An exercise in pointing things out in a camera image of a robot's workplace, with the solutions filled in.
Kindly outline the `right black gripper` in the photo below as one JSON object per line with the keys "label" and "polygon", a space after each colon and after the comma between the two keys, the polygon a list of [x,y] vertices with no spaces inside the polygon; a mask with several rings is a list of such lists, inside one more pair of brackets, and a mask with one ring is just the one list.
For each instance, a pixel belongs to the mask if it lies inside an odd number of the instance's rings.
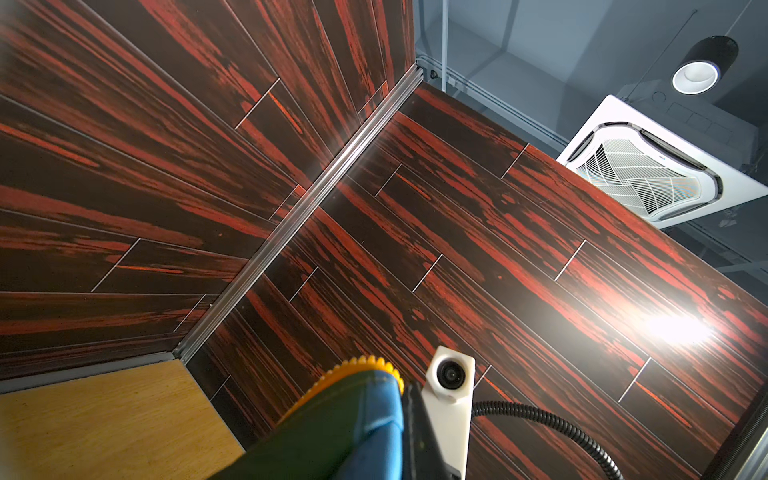
{"label": "right black gripper", "polygon": [[402,478],[459,479],[458,472],[443,459],[421,391],[416,384],[405,387],[402,410]]}

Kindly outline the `multicoloured patchwork jacket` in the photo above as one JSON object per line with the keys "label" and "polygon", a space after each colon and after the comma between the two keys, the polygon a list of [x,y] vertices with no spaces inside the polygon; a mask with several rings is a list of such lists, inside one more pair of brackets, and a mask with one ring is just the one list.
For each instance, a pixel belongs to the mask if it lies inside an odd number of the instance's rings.
{"label": "multicoloured patchwork jacket", "polygon": [[404,381],[381,357],[327,371],[275,429],[214,479],[400,479]]}

